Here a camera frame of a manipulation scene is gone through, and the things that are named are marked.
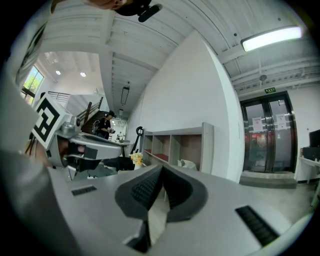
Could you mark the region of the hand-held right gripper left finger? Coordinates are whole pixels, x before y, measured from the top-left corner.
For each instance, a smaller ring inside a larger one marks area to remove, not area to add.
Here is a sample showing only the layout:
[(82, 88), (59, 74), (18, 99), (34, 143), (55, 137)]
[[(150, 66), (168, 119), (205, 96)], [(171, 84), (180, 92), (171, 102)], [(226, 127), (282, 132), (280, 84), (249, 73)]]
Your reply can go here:
[(63, 223), (55, 242), (61, 256), (162, 256), (152, 245), (148, 212), (162, 188), (162, 167), (96, 179), (66, 181), (49, 170)]

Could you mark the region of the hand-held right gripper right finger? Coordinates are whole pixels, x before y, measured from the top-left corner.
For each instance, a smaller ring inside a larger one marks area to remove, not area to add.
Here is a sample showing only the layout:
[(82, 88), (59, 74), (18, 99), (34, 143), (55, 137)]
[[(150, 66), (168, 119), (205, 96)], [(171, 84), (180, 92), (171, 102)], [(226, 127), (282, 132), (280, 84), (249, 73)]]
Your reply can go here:
[(311, 214), (291, 223), (278, 209), (233, 181), (172, 165), (161, 170), (169, 200), (152, 256), (296, 256)]

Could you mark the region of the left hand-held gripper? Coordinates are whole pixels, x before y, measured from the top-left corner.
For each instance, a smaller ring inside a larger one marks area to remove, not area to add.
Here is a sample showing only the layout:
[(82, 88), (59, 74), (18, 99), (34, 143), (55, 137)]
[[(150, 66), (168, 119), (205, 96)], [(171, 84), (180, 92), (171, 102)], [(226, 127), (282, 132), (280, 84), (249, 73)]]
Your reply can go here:
[[(30, 155), (45, 167), (62, 169), (66, 180), (72, 181), (80, 171), (80, 159), (114, 159), (122, 154), (122, 147), (114, 142), (98, 136), (83, 136), (81, 120), (51, 96), (45, 94), (34, 110), (38, 120), (31, 131)], [(68, 140), (68, 158), (61, 158), (58, 139)]]

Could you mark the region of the person's left hand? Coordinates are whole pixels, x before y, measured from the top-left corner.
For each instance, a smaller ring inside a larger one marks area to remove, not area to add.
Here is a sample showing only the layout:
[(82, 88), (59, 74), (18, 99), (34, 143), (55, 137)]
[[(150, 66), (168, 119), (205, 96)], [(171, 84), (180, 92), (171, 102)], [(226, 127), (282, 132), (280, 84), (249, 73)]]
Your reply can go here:
[(66, 139), (58, 139), (58, 150), (61, 158), (67, 159), (73, 155), (83, 155), (85, 149), (84, 145), (79, 145)]

